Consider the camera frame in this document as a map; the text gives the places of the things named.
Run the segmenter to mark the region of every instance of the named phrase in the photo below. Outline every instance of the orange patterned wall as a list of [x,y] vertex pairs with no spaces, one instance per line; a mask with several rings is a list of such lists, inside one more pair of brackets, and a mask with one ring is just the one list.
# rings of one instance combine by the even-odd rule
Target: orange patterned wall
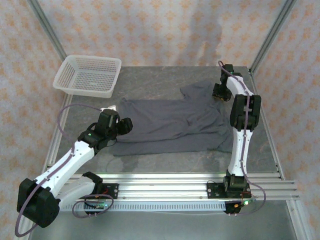
[[298,180],[320,239],[320,4],[300,0],[254,79],[285,176]]
[[285,0],[40,0],[68,55],[250,66]]
[[63,94],[61,61],[26,0],[0,1],[0,239],[11,240],[20,182],[41,173]]

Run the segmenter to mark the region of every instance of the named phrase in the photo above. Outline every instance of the white plastic basket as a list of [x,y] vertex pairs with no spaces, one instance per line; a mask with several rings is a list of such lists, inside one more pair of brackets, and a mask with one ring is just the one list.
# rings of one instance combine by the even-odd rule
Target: white plastic basket
[[67,94],[111,98],[120,69],[118,58],[69,55],[52,85]]

